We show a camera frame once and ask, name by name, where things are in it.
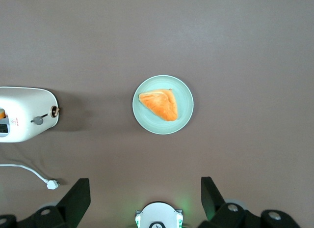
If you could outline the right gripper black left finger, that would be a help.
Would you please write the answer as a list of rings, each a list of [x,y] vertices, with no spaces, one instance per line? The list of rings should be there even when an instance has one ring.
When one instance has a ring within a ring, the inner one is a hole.
[[[0,216],[2,228],[76,228],[91,203],[88,178],[80,178],[55,206],[45,206],[17,221],[15,215]]]

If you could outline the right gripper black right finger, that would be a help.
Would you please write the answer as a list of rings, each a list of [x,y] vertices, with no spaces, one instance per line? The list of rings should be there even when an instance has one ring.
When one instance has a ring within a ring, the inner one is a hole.
[[[225,202],[211,177],[201,178],[201,202],[206,220],[200,228],[298,228],[298,223],[280,210],[264,210],[256,216],[234,202]]]

